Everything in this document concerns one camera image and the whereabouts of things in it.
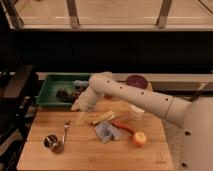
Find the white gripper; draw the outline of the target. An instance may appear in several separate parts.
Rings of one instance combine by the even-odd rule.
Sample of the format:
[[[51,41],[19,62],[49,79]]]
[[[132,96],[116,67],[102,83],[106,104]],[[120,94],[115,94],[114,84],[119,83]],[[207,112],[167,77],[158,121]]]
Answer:
[[[95,105],[96,105],[95,101],[86,101],[84,99],[77,99],[73,103],[71,107],[72,111],[83,111],[79,113],[78,119],[76,121],[76,126],[81,125],[82,118],[83,118],[84,125],[90,125],[91,118],[90,118],[90,113],[88,113],[88,111],[92,110]]]

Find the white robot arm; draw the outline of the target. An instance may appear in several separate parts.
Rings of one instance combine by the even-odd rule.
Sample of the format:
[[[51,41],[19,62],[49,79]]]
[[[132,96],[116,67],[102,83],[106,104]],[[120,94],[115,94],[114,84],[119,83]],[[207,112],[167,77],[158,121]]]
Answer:
[[[71,110],[89,111],[104,94],[142,108],[183,130],[179,171],[213,171],[213,97],[191,102],[128,86],[115,81],[111,72],[101,72],[90,76],[89,86]]]

